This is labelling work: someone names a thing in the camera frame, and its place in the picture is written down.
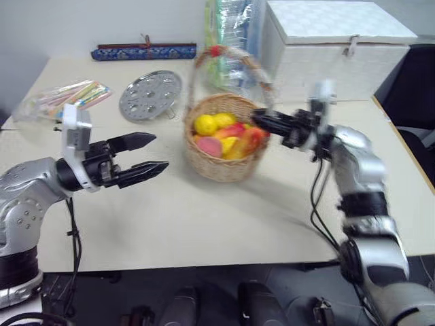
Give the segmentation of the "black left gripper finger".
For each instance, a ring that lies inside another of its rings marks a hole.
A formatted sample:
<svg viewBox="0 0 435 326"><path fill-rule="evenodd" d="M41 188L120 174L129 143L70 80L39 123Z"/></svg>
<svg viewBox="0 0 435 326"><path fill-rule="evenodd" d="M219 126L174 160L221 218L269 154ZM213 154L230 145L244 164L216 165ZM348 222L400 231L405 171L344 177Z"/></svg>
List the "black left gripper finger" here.
<svg viewBox="0 0 435 326"><path fill-rule="evenodd" d="M157 177L169 166L167 161L148 161L131 166L117 175L116 185L122 189Z"/></svg>
<svg viewBox="0 0 435 326"><path fill-rule="evenodd" d="M156 139L155 134L146 132L132 132L130 134L124 134L112 139L106 140L107 148L112 157L115 157L117 153L123 151L134 151L145 147Z"/></svg>

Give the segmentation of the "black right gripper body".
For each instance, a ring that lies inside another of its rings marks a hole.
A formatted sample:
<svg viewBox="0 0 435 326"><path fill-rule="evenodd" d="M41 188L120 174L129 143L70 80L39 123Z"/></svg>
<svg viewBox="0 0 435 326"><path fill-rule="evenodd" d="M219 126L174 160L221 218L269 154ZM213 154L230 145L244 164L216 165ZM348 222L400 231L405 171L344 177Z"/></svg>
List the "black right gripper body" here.
<svg viewBox="0 0 435 326"><path fill-rule="evenodd" d="M315 149L317 146L317 117L307 110L298 109L293 115L287 115L283 121L288 134L283 144L290 149Z"/></svg>

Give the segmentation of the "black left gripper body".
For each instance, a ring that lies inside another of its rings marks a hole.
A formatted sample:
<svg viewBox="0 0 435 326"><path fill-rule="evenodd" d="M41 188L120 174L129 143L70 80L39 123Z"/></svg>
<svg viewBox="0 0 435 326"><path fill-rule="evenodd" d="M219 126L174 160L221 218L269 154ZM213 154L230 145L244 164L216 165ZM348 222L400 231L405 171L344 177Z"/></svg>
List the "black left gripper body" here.
<svg viewBox="0 0 435 326"><path fill-rule="evenodd" d="M120 167L113 159L122 151L122 139L108 139L89 145L82 162L87 175L97 187L119 186Z"/></svg>

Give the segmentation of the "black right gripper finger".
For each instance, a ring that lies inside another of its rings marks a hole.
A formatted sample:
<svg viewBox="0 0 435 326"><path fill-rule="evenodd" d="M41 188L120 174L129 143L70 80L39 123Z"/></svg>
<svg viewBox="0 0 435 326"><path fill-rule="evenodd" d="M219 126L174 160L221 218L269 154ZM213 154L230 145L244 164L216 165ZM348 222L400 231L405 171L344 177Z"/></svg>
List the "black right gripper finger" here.
<svg viewBox="0 0 435 326"><path fill-rule="evenodd" d="M279 124L290 125L292 124L292 116L286 115L282 112L268 110L265 108L254 109L251 114L251 119L257 125L266 124Z"/></svg>
<svg viewBox="0 0 435 326"><path fill-rule="evenodd" d="M275 118L254 118L253 121L255 125L271 134L276 134L281 137L285 137L289 134L289 126L281 120Z"/></svg>

